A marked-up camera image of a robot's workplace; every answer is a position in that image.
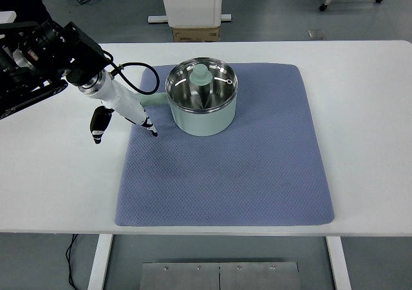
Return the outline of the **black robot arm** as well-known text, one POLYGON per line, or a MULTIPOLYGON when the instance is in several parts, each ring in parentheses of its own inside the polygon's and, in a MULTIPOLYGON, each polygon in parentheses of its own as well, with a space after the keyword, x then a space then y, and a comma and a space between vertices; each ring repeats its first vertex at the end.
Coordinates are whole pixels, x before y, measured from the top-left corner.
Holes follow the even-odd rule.
POLYGON ((52 97, 69 84, 83 86, 110 60, 75 23, 49 19, 1 25, 1 118, 52 97))

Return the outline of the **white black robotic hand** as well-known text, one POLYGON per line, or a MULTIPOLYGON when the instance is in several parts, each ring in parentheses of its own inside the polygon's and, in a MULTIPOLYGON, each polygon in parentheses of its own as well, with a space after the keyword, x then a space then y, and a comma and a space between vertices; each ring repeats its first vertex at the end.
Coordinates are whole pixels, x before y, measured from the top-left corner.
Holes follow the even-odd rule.
POLYGON ((90 122, 90 132, 95 144, 101 143, 113 112, 127 121, 149 130, 157 136, 157 130, 142 106, 138 95, 111 78, 107 71, 101 71, 79 91, 89 98, 98 99, 102 105, 95 109, 90 122))

